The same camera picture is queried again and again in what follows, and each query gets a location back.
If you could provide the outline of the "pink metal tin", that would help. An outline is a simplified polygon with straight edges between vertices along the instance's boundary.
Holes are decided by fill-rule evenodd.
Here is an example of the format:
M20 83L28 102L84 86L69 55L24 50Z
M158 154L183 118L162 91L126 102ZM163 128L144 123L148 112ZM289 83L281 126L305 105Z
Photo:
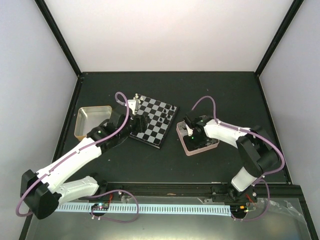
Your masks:
M214 149L216 148L220 141L218 139L215 139L215 138L209 138L209 137L206 137L206 136L203 136L203 135L192 135L192 136L195 136L195 137L203 137L203 138L206 138L208 141L209 141L209 144L206 146L206 147L203 147L203 148L200 148L200 149L197 149L197 150L187 150L186 148L186 145L185 145L185 136L188 136L188 133L187 133L187 130L186 130L186 125L185 125L185 122L184 121L181 121L181 122L178 122L177 125L176 125L176 132L178 134L178 137L179 137L179 140L182 144L182 147L184 149L184 152L187 156L192 156L192 155L196 155L196 154L199 154L199 153L202 153L202 152L205 152L205 151L209 151L211 149Z

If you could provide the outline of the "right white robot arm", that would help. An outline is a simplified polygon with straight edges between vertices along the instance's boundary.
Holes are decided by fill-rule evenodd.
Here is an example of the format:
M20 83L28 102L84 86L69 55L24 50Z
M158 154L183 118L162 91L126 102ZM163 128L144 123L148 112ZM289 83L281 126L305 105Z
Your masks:
M228 198L240 201L246 190L267 175L276 173L285 165L282 152L269 140L263 128L245 128L220 121L213 116L195 116L190 111L183 119L187 136L187 146L204 147L208 140L215 139L227 143L238 150L242 167L231 179Z

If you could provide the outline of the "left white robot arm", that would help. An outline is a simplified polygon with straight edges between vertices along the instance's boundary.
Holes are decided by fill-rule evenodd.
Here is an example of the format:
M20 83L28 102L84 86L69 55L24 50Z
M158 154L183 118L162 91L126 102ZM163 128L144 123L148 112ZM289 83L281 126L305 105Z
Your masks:
M143 133L148 117L119 106L110 118L94 127L78 145L52 164L21 176L20 202L39 220L50 216L60 205L82 198L103 199L106 185L92 176L67 182L67 179L92 160L121 144L130 134Z

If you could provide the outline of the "small green circuit board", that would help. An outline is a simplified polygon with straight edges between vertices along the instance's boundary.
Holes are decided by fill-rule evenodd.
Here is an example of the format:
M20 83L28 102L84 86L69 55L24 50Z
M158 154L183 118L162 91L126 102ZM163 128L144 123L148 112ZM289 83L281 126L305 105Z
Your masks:
M109 209L109 203L95 203L91 206L91 210L94 211L107 211Z

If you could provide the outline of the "black and silver chessboard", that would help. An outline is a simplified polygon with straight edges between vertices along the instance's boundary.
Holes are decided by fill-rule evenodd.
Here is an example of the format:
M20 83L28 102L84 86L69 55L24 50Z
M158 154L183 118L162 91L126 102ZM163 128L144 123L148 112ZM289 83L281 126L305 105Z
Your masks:
M140 101L139 103L137 114L148 117L147 129L145 132L131 134L130 137L160 149L179 111L179 107L142 94L138 94L138 96L138 100L140 100L141 96L145 97L144 101ZM166 105L169 105L168 113L164 113ZM171 110L171 106L175 106L175 111ZM164 120L167 119L168 115L171 115L171 119L168 119L168 124L165 124ZM156 126L157 122L159 122L159 118L162 118L160 127Z

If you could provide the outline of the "gold metal tin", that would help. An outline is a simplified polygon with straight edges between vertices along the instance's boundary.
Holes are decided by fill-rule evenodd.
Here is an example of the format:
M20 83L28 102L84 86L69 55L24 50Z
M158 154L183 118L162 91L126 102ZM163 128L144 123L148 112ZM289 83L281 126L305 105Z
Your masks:
M76 117L74 136L81 141L93 128L109 119L112 110L109 105L81 107Z

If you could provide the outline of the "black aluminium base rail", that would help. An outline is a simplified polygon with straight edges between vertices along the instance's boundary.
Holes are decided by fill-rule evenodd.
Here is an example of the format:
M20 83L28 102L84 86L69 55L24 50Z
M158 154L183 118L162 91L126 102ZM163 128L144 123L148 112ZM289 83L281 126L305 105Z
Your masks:
M297 198L304 200L300 186L292 184L271 183L268 187L264 183L250 186L239 193L227 183L102 183L95 196L115 190L130 192L135 197L201 197L210 198L214 202L236 203L251 198L266 198L267 191L271 198Z

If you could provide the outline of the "left black frame post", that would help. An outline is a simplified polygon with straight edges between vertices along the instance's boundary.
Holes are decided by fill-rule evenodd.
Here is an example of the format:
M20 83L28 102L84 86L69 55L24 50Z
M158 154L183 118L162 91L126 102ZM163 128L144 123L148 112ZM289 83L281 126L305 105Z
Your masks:
M55 39L57 40L61 50L63 51L65 57L67 58L71 68L73 69L77 77L81 76L82 71L80 70L63 34L61 33L47 3L45 0L35 0L34 1L40 10L42 16L44 17L47 25L49 26L51 32L53 33Z

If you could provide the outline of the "black frame post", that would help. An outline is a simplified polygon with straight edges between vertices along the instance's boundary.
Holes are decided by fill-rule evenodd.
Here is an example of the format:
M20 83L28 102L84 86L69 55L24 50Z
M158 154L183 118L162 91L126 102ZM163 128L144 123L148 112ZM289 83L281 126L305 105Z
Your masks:
M49 26L51 32L53 33L55 39L57 40L61 50L63 51L65 57L67 58L71 68L73 69L77 77L81 76L82 71L80 70L63 34L61 33L47 3L45 0L35 0L34 1L40 10L42 16L44 17L47 25Z
M264 53L258 67L255 70L255 75L260 77L263 73L265 67L267 66L269 60L271 59L273 53L277 49L279 43L284 37L286 31L288 30L290 24L298 13L300 7L302 6L304 0L293 0L288 11L286 12L281 24L279 25L274 37L272 38L266 52Z

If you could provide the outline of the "right black frame post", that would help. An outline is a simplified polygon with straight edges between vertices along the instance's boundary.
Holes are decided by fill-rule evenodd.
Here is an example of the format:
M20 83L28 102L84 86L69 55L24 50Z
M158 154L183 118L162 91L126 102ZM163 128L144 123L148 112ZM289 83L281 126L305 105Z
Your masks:
M271 59L273 53L277 49L279 43L284 37L286 31L288 30L290 24L298 13L300 7L302 6L304 0L293 0L288 11L286 12L281 24L279 25L274 37L272 38L266 52L264 53L258 67L255 70L255 75L260 77L263 73L265 67L267 66L269 60Z

